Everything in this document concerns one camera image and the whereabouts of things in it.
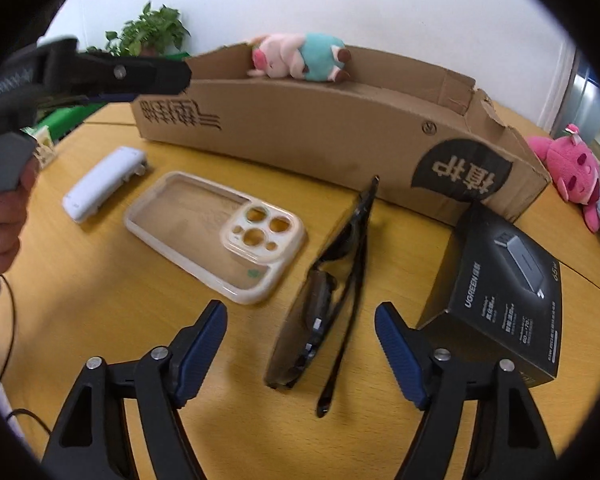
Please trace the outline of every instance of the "brown cardboard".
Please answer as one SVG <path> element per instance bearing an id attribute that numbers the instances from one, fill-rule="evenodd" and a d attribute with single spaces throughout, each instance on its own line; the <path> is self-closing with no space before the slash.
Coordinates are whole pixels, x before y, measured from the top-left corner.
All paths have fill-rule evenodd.
<path id="1" fill-rule="evenodd" d="M 380 198 L 451 225 L 476 197 L 514 221 L 550 182 L 473 79 L 403 56 L 350 50 L 354 82 L 339 85 L 248 78 L 246 44 L 192 57 L 186 92 L 134 102 L 140 134 L 356 190 L 379 174 Z M 440 145 L 451 139 L 467 141 Z M 464 152 L 454 152 L 460 144 Z"/>

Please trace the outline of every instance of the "human hand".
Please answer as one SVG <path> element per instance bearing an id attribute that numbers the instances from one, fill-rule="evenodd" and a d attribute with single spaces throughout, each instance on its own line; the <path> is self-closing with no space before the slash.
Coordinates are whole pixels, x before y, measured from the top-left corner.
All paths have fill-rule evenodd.
<path id="1" fill-rule="evenodd" d="M 20 250 L 20 232 L 27 221 L 29 197 L 38 169 L 37 159 L 32 158 L 22 170 L 18 189 L 0 193 L 0 274 L 11 267 Z"/>

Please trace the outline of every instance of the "wooden table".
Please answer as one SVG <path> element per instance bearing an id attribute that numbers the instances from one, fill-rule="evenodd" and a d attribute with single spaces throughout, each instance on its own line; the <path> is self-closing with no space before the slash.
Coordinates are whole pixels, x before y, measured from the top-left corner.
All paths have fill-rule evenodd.
<path id="1" fill-rule="evenodd" d="M 117 146 L 147 151 L 152 174 L 121 188 L 85 224 L 61 208 L 64 193 Z M 123 226 L 125 209 L 162 174 L 183 170 L 243 190 L 296 213 L 308 242 L 265 303 L 226 302 L 229 327 L 199 396 L 181 410 L 192 446 L 208 478 L 392 479 L 421 413 L 402 397 L 373 329 L 375 307 L 391 300 L 410 324 L 431 291 L 451 229 L 378 202 L 371 221 L 370 260 L 363 309 L 344 359 L 331 413 L 314 416 L 315 402 L 340 344 L 341 316 L 302 381 L 286 394 L 262 376 L 286 310 L 324 238 L 354 193 L 315 180 L 221 156 L 144 142 L 135 126 L 85 124 L 59 145 L 59 157 L 40 175 L 30 205 L 23 250 L 9 273 L 18 300 L 18 337 L 5 387 L 12 404 L 49 423 L 84 362 L 139 358 L 166 344 L 218 295 L 159 256 Z M 574 263 L 573 243 L 559 245 L 557 219 L 580 236 L 577 211 L 545 192 L 521 225 L 561 259 Z M 557 207 L 541 212 L 543 200 Z M 596 237 L 583 246 L 600 251 Z M 600 389 L 600 288 L 561 266 L 563 343 L 558 379 L 533 389 L 554 446 L 561 450 Z M 10 310 L 0 297 L 0 362 L 10 334 Z M 135 403 L 128 402 L 132 445 L 141 477 L 153 478 Z M 473 427 L 467 403 L 448 478 L 460 478 Z M 36 453 L 46 436 L 23 419 Z"/>
<path id="2" fill-rule="evenodd" d="M 87 124 L 136 124 L 136 118 L 129 103 L 112 103 L 84 120 Z"/>

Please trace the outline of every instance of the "sunglasses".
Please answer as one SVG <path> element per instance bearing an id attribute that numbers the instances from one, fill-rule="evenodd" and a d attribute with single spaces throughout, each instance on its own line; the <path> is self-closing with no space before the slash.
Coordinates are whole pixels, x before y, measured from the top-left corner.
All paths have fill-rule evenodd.
<path id="1" fill-rule="evenodd" d="M 266 385 L 273 389 L 292 388 L 311 364 L 352 296 L 351 316 L 340 351 L 316 406 L 316 415 L 320 418 L 331 407 L 340 365 L 360 309 L 366 269 L 366 232 L 378 184 L 378 176 L 373 177 L 309 268 L 282 326 L 264 377 Z M 334 274 L 343 280 L 338 282 Z M 338 295 L 339 283 L 342 287 Z"/>

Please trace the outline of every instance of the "pink pig plush toy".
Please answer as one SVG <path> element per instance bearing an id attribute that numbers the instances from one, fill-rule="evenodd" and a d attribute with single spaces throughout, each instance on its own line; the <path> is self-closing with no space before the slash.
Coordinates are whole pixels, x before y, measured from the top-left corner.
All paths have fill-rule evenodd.
<path id="1" fill-rule="evenodd" d="M 351 52 L 339 38 L 328 34 L 269 34 L 250 41 L 251 77 L 287 77 L 307 81 L 346 81 L 344 64 Z"/>
<path id="2" fill-rule="evenodd" d="M 600 199 L 600 165 L 578 134 L 575 124 L 567 126 L 571 135 L 551 139 L 529 137 L 527 142 L 545 165 L 565 202 L 582 204 L 584 221 L 592 233 L 600 229 L 596 203 Z"/>

